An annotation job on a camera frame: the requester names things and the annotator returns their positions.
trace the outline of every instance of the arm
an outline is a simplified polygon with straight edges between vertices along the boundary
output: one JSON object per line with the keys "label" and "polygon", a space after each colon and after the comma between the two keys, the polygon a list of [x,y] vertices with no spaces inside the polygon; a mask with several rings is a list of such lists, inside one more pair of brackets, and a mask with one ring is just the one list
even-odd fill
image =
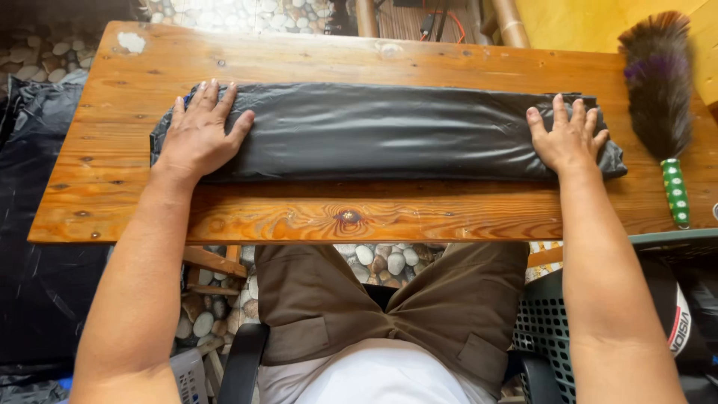
{"label": "arm", "polygon": [[254,120],[245,112],[225,136],[234,83],[202,83],[185,111],[177,97],[162,155],[117,242],[95,294],[75,362],[71,403],[178,403],[169,367],[180,317],[180,268],[192,192],[232,158]]}
{"label": "arm", "polygon": [[582,100],[573,111],[569,121],[556,96],[550,133],[535,108],[526,115],[536,152],[561,186],[564,300],[577,399],[685,403],[643,271],[596,166],[608,131],[592,136],[597,112],[586,113]]}

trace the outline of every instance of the white shirt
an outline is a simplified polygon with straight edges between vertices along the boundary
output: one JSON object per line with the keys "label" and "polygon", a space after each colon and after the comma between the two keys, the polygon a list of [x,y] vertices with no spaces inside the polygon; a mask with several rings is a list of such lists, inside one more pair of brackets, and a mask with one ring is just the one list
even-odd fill
{"label": "white shirt", "polygon": [[260,366],[262,404],[495,404],[420,346],[365,339],[330,357]]}

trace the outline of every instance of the wooden table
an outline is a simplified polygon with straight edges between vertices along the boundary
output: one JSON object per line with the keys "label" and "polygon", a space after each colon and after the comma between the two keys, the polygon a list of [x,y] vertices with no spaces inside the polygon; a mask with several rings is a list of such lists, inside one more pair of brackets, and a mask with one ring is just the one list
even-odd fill
{"label": "wooden table", "polygon": [[[146,40],[141,53],[118,33]],[[309,35],[216,35],[111,22],[37,211],[32,242],[114,242],[149,174],[149,133],[201,80],[456,86],[598,97],[628,175],[607,182],[629,234],[675,230],[661,170],[630,128],[619,55]],[[681,156],[691,226],[718,226],[718,129],[698,96]],[[201,185],[190,244],[561,239],[554,183],[385,181]]]}

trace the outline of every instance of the yellow wall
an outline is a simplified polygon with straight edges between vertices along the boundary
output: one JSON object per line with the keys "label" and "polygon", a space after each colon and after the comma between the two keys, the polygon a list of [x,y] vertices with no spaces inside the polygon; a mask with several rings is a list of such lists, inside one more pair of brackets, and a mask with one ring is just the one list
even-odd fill
{"label": "yellow wall", "polygon": [[718,101],[718,0],[516,0],[531,47],[616,52],[618,36],[650,14],[691,17],[695,85],[706,104]]}

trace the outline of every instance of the finger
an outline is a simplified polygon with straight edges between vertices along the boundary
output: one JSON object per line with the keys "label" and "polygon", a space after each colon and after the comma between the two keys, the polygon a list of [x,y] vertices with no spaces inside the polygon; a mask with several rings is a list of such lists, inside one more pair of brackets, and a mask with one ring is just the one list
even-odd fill
{"label": "finger", "polygon": [[608,129],[603,129],[601,132],[598,132],[596,137],[593,138],[593,144],[596,147],[596,150],[603,147],[603,145],[606,144],[607,140],[608,140]]}
{"label": "finger", "polygon": [[554,97],[554,129],[569,123],[569,113],[564,105],[564,96],[556,94]]}
{"label": "finger", "polygon": [[571,123],[583,127],[586,124],[586,107],[583,104],[582,99],[574,101],[572,106],[573,114],[571,114]]}
{"label": "finger", "polygon": [[546,128],[544,127],[544,119],[541,118],[541,114],[535,106],[532,106],[526,111],[526,121],[528,122],[528,128],[531,130],[532,137],[547,134]]}
{"label": "finger", "polygon": [[174,106],[172,107],[172,122],[169,124],[175,127],[180,124],[182,118],[185,117],[185,99],[177,97],[174,99]]}
{"label": "finger", "polygon": [[187,106],[187,109],[195,109],[198,105],[200,105],[200,101],[202,100],[202,97],[205,95],[205,90],[207,89],[207,82],[203,81],[200,83],[200,86],[197,87],[197,90],[195,91],[195,95],[192,96],[192,99],[190,100],[190,105]]}
{"label": "finger", "polygon": [[217,79],[213,78],[207,85],[204,95],[200,100],[199,109],[202,111],[212,111],[217,105],[217,92],[220,89],[220,85],[217,83]]}
{"label": "finger", "polygon": [[232,130],[227,135],[228,140],[232,143],[232,147],[239,149],[242,141],[252,129],[254,123],[254,111],[247,110],[239,116],[237,122],[234,123]]}
{"label": "finger", "polygon": [[586,133],[593,134],[593,129],[596,129],[596,119],[598,118],[598,110],[591,108],[586,114],[586,124],[584,124],[584,131]]}
{"label": "finger", "polygon": [[227,119],[227,115],[229,115],[229,111],[232,109],[232,104],[234,103],[234,98],[237,96],[237,86],[234,85],[234,82],[229,83],[229,86],[227,87],[227,91],[225,91],[225,95],[222,97],[222,100],[217,103],[217,106],[215,107],[215,112],[217,115],[221,116],[224,119]]}

